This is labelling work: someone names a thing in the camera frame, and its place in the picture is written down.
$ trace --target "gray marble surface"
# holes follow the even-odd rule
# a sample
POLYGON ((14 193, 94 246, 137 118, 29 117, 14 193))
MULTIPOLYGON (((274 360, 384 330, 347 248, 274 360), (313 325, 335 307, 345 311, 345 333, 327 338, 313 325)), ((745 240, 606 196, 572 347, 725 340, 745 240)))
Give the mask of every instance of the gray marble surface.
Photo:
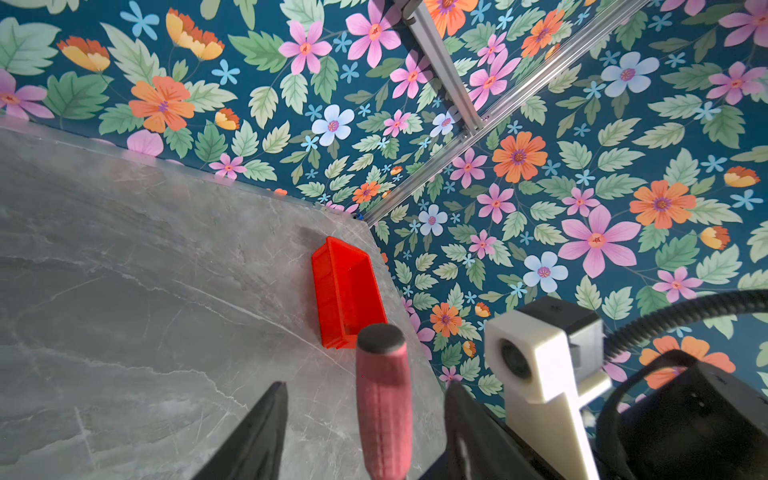
POLYGON ((371 255, 408 339, 409 477, 437 458, 442 390, 363 222, 29 128, 48 138, 0 129, 0 478, 191 478, 277 380, 281 478, 367 478, 354 352, 319 338, 329 235, 371 255))

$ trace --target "metal extrusion bar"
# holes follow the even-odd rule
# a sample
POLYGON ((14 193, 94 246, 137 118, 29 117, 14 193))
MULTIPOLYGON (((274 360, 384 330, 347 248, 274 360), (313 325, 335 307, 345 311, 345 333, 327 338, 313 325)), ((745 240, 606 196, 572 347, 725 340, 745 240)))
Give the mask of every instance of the metal extrusion bar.
POLYGON ((499 98, 486 112, 488 121, 478 130, 467 129, 454 141, 432 156, 423 167, 406 178, 387 198, 372 208, 365 220, 369 226, 384 218, 393 208, 405 203, 413 192, 431 177, 449 166, 453 159, 489 134, 499 122, 520 108, 536 95, 552 79, 578 61, 597 42, 609 35, 616 27, 640 11, 648 0, 617 0, 586 24, 576 35, 569 38, 541 67, 526 77, 515 88, 499 98))

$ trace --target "green leaf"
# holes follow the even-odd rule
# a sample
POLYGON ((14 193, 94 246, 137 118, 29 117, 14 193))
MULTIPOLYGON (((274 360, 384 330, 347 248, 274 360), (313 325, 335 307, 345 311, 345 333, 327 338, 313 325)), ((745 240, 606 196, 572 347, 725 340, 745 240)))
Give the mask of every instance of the green leaf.
POLYGON ((150 54, 141 40, 138 38, 132 40, 122 31, 106 23, 102 23, 101 27, 107 32, 113 45, 108 48, 109 53, 112 54, 115 64, 125 73, 130 83, 146 81, 152 85, 153 78, 165 76, 165 68, 160 67, 157 54, 150 54))
POLYGON ((598 180, 594 192, 600 198, 613 200, 631 194, 635 188, 646 183, 642 178, 630 177, 629 174, 612 174, 598 180))
POLYGON ((669 237, 669 234, 670 231, 666 228, 646 225, 640 232, 640 253, 656 250, 669 237))
POLYGON ((245 164, 245 173, 243 175, 245 175, 246 178, 259 182, 266 182, 268 180, 277 181, 274 167, 271 167, 267 162, 261 160, 251 160, 245 164))
POLYGON ((715 251, 696 265, 696 276, 705 283, 725 285, 738 274, 741 267, 739 246, 734 244, 723 251, 715 251))
POLYGON ((690 67, 680 67, 675 73, 661 75, 661 79, 678 90, 707 90, 712 86, 710 76, 722 71, 723 69, 714 63, 693 64, 690 67))
POLYGON ((699 254, 696 241, 695 231, 680 238, 673 238, 665 243, 661 250, 656 250, 656 265, 670 272, 674 272, 680 266, 691 265, 699 254))
POLYGON ((739 135, 744 133, 746 122, 743 113, 731 105, 721 105, 720 111, 712 116, 712 120, 704 123, 704 133, 709 134, 710 140, 719 141, 730 148, 739 147, 739 135))
POLYGON ((189 128, 181 128, 179 131, 173 131, 170 128, 166 128, 163 133, 165 142, 172 151, 175 151, 179 158, 187 156, 187 152, 192 149, 192 132, 189 128))
POLYGON ((194 153, 205 163, 218 161, 221 154, 227 151, 227 139, 219 133, 214 124, 205 126, 205 130, 197 132, 194 153))
POLYGON ((272 87, 258 87, 250 92, 250 116, 256 118, 259 127, 264 128, 266 122, 277 111, 277 92, 272 87))
POLYGON ((107 107, 106 111, 99 115, 101 123, 98 126, 100 135, 109 134, 113 131, 124 134, 127 131, 134 131, 140 128, 144 123, 143 118, 134 117, 131 107, 126 104, 117 104, 114 107, 107 107))

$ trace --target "flower center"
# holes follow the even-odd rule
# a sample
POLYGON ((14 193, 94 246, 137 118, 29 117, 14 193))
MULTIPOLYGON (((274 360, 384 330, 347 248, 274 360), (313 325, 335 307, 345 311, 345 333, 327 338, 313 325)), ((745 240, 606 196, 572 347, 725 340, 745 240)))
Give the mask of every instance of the flower center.
POLYGON ((602 248, 605 246, 605 237, 602 233, 593 233, 587 242, 592 248, 602 248))
POLYGON ((634 78, 634 68, 628 68, 627 70, 624 70, 621 72, 621 80, 623 81, 629 81, 632 78, 634 78))

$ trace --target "pink flower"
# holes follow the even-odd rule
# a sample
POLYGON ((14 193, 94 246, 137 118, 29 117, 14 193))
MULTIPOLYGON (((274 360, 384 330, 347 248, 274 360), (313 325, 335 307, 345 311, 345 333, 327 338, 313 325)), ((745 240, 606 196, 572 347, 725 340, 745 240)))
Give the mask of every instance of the pink flower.
POLYGON ((382 18, 384 12, 384 0, 370 0, 368 2, 368 16, 370 21, 362 16, 362 13, 350 15, 346 19, 346 27, 352 35, 365 35, 359 38, 349 48, 349 60, 357 60, 368 50, 368 65, 375 67, 382 59, 382 45, 387 50, 393 50, 400 46, 400 35, 390 30, 400 21, 400 9, 391 7, 382 18))
POLYGON ((392 134, 393 137, 397 137, 401 130, 409 127, 408 119, 410 117, 411 114, 404 114, 400 110, 396 111, 394 117, 384 120, 384 126, 386 126, 384 136, 392 134))
POLYGON ((234 180, 237 178, 237 174, 245 173, 245 167, 240 165, 243 163, 242 157, 235 157, 234 160, 230 161, 229 155, 221 154, 219 160, 221 160, 221 162, 213 162, 209 165, 209 167, 213 168, 214 170, 218 170, 218 172, 216 172, 217 177, 223 177, 224 175, 227 175, 228 178, 234 180))
POLYGON ((399 81, 400 84, 395 87, 395 91, 392 93, 392 98, 397 98, 408 89, 408 98, 415 98, 419 93, 419 84, 425 84, 432 80, 432 73, 430 71, 423 71, 429 66, 429 59, 424 55, 424 58, 416 64, 416 60, 419 59, 419 54, 416 50, 411 50, 406 57, 406 68, 398 68, 391 74, 389 79, 392 81, 399 81))
POLYGON ((478 52, 478 56, 481 57, 478 66, 483 65, 485 62, 493 62, 493 59, 496 58, 496 55, 506 50, 507 45, 504 45, 504 36, 500 35, 498 38, 496 38, 496 34, 491 35, 491 37, 488 39, 488 46, 481 48, 478 52))
POLYGON ((515 190, 511 188, 507 188, 501 193, 498 191, 498 185, 493 184, 491 185, 491 188, 488 189, 488 193, 491 195, 478 195, 478 202, 485 205, 483 208, 480 209, 480 213, 478 214, 480 217, 487 217, 488 215, 491 215, 491 219, 495 223, 501 223, 502 221, 502 212, 506 212, 507 214, 511 214, 515 210, 515 205, 512 205, 511 202, 508 202, 510 198, 512 198, 512 195, 515 194, 515 190))
POLYGON ((603 205, 598 205, 589 214, 589 228, 579 220, 563 220, 562 226, 565 234, 580 241, 568 242, 560 247, 558 257, 576 260, 586 253, 584 272, 591 278, 595 278, 605 270, 603 254, 616 265, 637 265, 637 259, 632 250, 614 242, 624 242, 635 238, 640 232, 640 224, 620 222, 606 231, 610 221, 611 213, 603 205))
POLYGON ((322 57, 331 52, 330 43, 318 41, 322 33, 322 22, 311 24, 309 33, 305 33, 303 25, 296 20, 290 22, 290 36, 297 43, 286 41, 278 48, 278 51, 285 58, 295 57, 290 64, 292 74, 298 75, 303 72, 305 63, 312 73, 320 72, 320 60, 317 59, 317 56, 322 57))
POLYGON ((720 24, 726 28, 741 27, 734 30, 725 37, 726 47, 738 45, 747 40, 750 35, 755 34, 755 45, 768 47, 768 1, 767 0, 746 0, 744 3, 746 10, 752 15, 746 13, 732 13, 720 19, 720 24))
POLYGON ((611 359, 610 363, 603 365, 603 370, 611 377, 612 380, 617 382, 626 382, 627 373, 617 363, 624 363, 632 356, 629 352, 619 353, 611 359))
POLYGON ((707 98, 720 98, 725 95, 725 101, 735 105, 741 101, 744 94, 759 94, 763 91, 763 85, 758 78, 768 71, 768 68, 758 67, 746 70, 746 65, 740 61, 734 63, 728 69, 728 75, 716 73, 710 75, 710 82, 719 85, 707 93, 707 98))
POLYGON ((469 77, 469 84, 472 87, 477 87, 469 92, 469 98, 472 100, 477 99, 475 110, 479 110, 480 107, 485 105, 489 94, 498 95, 506 90, 507 81, 502 80, 502 78, 511 74, 520 63, 520 60, 522 60, 520 57, 513 58, 504 65, 504 62, 507 61, 507 51, 500 51, 496 59, 491 63, 490 74, 485 70, 477 70, 469 77))
POLYGON ((496 253, 496 249, 493 244, 496 243, 496 237, 489 237, 488 232, 485 230, 480 232, 480 236, 471 235, 469 239, 472 241, 472 245, 469 246, 470 252, 477 252, 478 258, 482 259, 485 254, 493 255, 496 253))
POLYGON ((26 85, 16 90, 16 79, 4 68, 0 68, 0 108, 5 107, 5 113, 12 117, 29 120, 27 112, 40 118, 53 118, 53 112, 42 105, 32 103, 40 101, 48 95, 42 87, 26 85))
POLYGON ((452 366, 450 370, 446 369, 445 367, 442 367, 442 375, 440 375, 440 380, 445 382, 445 386, 448 386, 448 382, 455 381, 455 382, 461 382, 464 377, 456 373, 456 367, 452 366))
POLYGON ((669 303, 677 302, 680 299, 681 293, 688 300, 696 298, 696 292, 691 290, 691 287, 696 288, 704 283, 703 280, 697 278, 686 278, 688 276, 688 269, 684 266, 674 271, 674 277, 666 270, 659 270, 658 275, 663 282, 655 283, 654 290, 657 292, 667 292, 669 303))
POLYGON ((581 190, 574 187, 573 190, 571 190, 571 195, 573 195, 573 197, 563 199, 564 204, 571 205, 568 208, 568 215, 573 215, 576 213, 576 210, 578 210, 578 213, 586 217, 589 215, 589 207, 596 207, 600 204, 598 199, 591 198, 592 195, 594 195, 594 188, 588 188, 582 193, 581 190))
POLYGON ((478 155, 475 157, 475 149, 468 148, 464 154, 464 160, 461 157, 453 159, 453 166, 456 170, 451 174, 451 180, 462 179, 462 187, 467 188, 472 183, 472 178, 482 180, 485 178, 485 172, 480 168, 488 160, 488 155, 478 155))
POLYGON ((427 360, 432 359, 432 349, 430 349, 427 345, 424 345, 425 342, 429 342, 432 339, 435 338, 435 330, 431 328, 425 328, 425 329, 419 329, 419 327, 422 325, 422 321, 419 319, 419 315, 415 313, 415 310, 407 306, 406 311, 411 311, 411 325, 413 325, 413 330, 416 332, 416 336, 419 338, 419 342, 422 343, 422 352, 424 352, 424 356, 427 357, 427 360))
POLYGON ((163 145, 163 139, 160 134, 153 134, 149 130, 139 130, 135 134, 128 137, 128 150, 137 151, 140 154, 151 155, 156 157, 163 153, 165 145, 163 145))
POLYGON ((666 0, 661 6, 661 11, 668 12, 674 10, 683 3, 685 3, 685 12, 688 15, 695 15, 701 12, 702 8, 704 8, 704 5, 707 3, 707 0, 687 0, 687 2, 686 0, 666 0))

